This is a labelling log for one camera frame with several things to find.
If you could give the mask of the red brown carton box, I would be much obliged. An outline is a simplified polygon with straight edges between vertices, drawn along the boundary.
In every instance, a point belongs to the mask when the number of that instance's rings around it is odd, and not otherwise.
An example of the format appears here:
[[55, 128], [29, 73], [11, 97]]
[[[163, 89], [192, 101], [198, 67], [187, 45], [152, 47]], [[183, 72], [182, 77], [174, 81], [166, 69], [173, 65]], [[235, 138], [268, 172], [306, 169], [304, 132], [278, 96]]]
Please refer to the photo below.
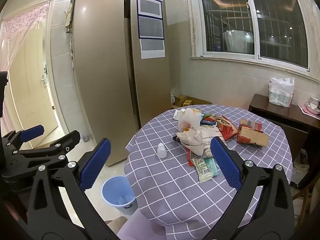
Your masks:
[[262, 123], [241, 119], [237, 134], [237, 143], [267, 147], [269, 136], [263, 132]]

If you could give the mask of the red paper food bag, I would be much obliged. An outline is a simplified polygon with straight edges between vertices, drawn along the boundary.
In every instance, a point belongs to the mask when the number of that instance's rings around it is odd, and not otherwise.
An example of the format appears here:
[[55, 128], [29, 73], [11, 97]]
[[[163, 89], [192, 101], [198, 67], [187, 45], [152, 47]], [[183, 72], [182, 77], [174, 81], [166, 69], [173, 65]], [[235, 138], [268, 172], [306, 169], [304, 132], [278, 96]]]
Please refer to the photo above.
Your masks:
[[217, 127], [225, 141], [237, 135], [238, 129], [225, 116], [213, 116], [212, 119], [217, 122]]

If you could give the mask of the white paper bag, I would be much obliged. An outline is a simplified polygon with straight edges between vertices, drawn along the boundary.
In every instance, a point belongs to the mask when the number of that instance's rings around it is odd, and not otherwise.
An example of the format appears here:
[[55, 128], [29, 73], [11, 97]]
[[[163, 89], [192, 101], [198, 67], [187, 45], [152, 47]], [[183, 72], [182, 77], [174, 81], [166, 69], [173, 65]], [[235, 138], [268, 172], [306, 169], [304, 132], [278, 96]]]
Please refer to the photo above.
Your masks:
[[217, 127], [200, 126], [198, 129], [189, 128], [187, 131], [178, 132], [178, 139], [181, 144], [201, 158], [212, 158], [210, 143], [214, 137], [219, 137], [225, 142], [221, 132]]

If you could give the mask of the blue plastic trash bin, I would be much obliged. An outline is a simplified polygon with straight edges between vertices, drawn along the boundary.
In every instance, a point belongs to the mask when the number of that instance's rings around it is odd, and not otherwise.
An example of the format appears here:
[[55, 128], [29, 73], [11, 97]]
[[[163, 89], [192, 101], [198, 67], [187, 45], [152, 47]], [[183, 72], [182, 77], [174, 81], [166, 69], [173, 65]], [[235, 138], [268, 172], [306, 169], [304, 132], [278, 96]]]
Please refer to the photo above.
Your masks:
[[103, 200], [125, 216], [138, 209], [136, 195], [125, 176], [115, 176], [105, 181], [101, 188]]

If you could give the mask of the white plastic bag trash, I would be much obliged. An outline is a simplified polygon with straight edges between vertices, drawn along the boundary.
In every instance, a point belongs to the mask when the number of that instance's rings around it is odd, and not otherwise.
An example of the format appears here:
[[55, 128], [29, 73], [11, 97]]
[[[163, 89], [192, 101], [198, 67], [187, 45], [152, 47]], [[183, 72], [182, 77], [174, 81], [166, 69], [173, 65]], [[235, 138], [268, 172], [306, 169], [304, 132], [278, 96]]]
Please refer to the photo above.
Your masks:
[[201, 120], [202, 113], [198, 109], [186, 108], [178, 121], [177, 128], [180, 132], [188, 128], [197, 129]]

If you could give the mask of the wooden chair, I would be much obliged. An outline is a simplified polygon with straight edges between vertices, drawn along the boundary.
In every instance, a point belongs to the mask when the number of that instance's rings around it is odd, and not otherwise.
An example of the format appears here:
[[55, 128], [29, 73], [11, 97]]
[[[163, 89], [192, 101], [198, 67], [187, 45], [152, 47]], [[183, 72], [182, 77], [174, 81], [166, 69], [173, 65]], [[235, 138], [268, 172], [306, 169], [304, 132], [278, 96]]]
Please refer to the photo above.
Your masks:
[[306, 188], [292, 197], [292, 200], [302, 198], [302, 207], [298, 215], [295, 230], [298, 230], [304, 221], [311, 216], [319, 204], [319, 179], [313, 180]]

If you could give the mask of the cream interior door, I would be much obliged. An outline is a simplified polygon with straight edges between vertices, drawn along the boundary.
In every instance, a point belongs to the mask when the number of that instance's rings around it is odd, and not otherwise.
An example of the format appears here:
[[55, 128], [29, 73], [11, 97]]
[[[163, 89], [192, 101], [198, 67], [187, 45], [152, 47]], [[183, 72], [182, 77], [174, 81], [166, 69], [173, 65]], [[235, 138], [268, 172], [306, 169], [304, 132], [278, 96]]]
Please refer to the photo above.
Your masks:
[[39, 23], [27, 33], [9, 69], [10, 89], [22, 128], [44, 127], [43, 135], [29, 142], [31, 147], [39, 146], [59, 126], [47, 88], [43, 38], [44, 26]]

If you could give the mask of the green white snack wrapper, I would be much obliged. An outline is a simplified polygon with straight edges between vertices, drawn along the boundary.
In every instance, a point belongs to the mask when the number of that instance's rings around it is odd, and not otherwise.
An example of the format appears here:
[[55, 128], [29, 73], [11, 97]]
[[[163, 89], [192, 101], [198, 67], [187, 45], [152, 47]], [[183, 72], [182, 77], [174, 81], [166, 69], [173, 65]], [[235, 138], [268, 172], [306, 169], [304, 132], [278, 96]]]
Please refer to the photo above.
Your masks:
[[192, 154], [190, 160], [196, 168], [200, 183], [209, 181], [219, 174], [214, 158], [200, 158]]

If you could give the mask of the dark wooden side cabinet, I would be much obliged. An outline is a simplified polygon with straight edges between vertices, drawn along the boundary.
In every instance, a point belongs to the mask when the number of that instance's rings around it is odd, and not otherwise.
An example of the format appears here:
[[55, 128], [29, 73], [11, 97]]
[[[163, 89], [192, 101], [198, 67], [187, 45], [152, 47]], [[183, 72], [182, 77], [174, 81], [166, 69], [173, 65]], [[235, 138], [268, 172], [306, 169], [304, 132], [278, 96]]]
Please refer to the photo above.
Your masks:
[[306, 150], [309, 171], [298, 184], [298, 189], [304, 189], [319, 175], [319, 120], [303, 114], [299, 106], [277, 106], [259, 94], [253, 95], [248, 110], [284, 130], [292, 159], [298, 157], [300, 150]]

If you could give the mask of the pink sheer curtain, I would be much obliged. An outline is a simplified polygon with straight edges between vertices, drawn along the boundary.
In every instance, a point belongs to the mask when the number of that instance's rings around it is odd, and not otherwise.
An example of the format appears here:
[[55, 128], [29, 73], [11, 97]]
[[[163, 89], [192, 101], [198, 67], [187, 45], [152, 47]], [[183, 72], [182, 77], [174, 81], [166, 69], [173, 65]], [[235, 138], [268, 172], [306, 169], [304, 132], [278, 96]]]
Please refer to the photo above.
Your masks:
[[[33, 27], [42, 23], [45, 30], [46, 19], [49, 15], [51, 5], [51, 1], [34, 4], [16, 15], [5, 18], [1, 22], [1, 72], [9, 72], [17, 51], [22, 45], [27, 33]], [[9, 103], [9, 105], [3, 106], [2, 117], [4, 127], [8, 132], [14, 129], [15, 124], [21, 126], [14, 106], [11, 89], [9, 90], [9, 94], [12, 97], [12, 102]]]

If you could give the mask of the cups and dishes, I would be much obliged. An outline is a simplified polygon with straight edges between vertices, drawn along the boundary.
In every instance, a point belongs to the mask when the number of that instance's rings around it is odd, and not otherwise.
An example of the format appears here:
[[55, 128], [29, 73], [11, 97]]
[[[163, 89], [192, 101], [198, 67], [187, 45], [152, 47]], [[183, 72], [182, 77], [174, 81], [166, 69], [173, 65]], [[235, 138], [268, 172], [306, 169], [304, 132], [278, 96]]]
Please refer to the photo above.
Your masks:
[[310, 97], [310, 99], [306, 103], [306, 107], [308, 111], [312, 114], [319, 115], [319, 99]]

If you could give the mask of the small white plastic bottle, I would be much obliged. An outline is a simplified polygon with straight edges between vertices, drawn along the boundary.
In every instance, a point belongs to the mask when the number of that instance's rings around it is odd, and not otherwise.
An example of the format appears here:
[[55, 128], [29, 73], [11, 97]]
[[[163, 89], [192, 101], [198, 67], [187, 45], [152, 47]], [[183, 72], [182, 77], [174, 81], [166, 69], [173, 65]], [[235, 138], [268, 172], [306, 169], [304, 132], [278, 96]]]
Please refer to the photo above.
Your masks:
[[167, 156], [167, 149], [165, 147], [165, 145], [163, 143], [159, 143], [159, 145], [157, 146], [157, 156], [160, 159], [163, 159]]

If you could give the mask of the white plastic shopping bag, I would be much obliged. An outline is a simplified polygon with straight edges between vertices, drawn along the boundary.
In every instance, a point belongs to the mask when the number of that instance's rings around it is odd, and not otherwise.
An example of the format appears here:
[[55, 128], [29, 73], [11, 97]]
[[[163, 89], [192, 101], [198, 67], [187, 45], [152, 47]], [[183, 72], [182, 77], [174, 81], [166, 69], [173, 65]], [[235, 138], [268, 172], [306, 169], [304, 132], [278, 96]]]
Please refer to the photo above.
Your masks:
[[268, 83], [268, 101], [271, 104], [289, 108], [295, 92], [295, 78], [272, 77]]

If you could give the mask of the small yellow box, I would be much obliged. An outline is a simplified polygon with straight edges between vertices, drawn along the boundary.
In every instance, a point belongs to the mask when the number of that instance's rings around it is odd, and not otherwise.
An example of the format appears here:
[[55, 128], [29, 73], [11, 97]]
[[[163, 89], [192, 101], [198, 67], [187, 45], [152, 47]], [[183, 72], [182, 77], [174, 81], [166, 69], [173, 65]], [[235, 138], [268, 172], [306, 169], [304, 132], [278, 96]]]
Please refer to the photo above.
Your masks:
[[185, 100], [185, 102], [183, 103], [183, 107], [190, 106], [192, 104], [193, 104], [192, 100], [188, 99], [188, 100]]

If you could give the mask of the brown cardboard box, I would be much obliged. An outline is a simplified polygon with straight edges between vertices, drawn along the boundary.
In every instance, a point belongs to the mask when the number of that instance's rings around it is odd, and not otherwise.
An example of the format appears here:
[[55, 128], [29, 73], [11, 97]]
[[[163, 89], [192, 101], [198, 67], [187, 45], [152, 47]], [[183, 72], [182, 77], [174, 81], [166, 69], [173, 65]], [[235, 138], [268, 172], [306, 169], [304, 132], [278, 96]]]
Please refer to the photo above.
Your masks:
[[188, 99], [187, 95], [178, 95], [175, 96], [175, 105], [178, 107], [182, 107], [184, 102]]

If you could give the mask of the gold double-door refrigerator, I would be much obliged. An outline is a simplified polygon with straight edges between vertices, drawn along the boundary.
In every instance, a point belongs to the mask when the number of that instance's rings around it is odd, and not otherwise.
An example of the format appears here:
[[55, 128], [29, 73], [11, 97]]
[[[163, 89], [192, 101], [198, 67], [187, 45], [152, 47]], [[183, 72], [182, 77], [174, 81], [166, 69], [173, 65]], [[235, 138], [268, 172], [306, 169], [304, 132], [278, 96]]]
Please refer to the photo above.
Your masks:
[[137, 0], [73, 0], [76, 80], [92, 138], [111, 142], [107, 166], [126, 159], [131, 138], [171, 107], [166, 8], [159, 1], [165, 57], [143, 60]]

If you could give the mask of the papers on fridge door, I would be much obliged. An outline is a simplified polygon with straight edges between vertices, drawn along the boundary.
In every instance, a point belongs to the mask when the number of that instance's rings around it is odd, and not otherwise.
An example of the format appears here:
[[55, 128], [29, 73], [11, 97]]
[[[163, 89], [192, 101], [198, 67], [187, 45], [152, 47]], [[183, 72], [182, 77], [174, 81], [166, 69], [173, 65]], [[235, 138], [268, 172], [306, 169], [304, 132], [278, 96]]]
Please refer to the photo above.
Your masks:
[[137, 17], [141, 59], [165, 57], [162, 2], [137, 0]]

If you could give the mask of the white framed window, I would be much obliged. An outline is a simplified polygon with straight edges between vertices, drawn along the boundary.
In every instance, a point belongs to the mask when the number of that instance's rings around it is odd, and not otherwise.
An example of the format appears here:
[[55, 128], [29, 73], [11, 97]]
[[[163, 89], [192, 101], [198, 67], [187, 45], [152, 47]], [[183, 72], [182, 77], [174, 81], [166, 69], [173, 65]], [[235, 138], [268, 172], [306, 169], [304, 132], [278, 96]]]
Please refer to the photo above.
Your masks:
[[188, 0], [191, 54], [245, 62], [319, 80], [314, 0]]

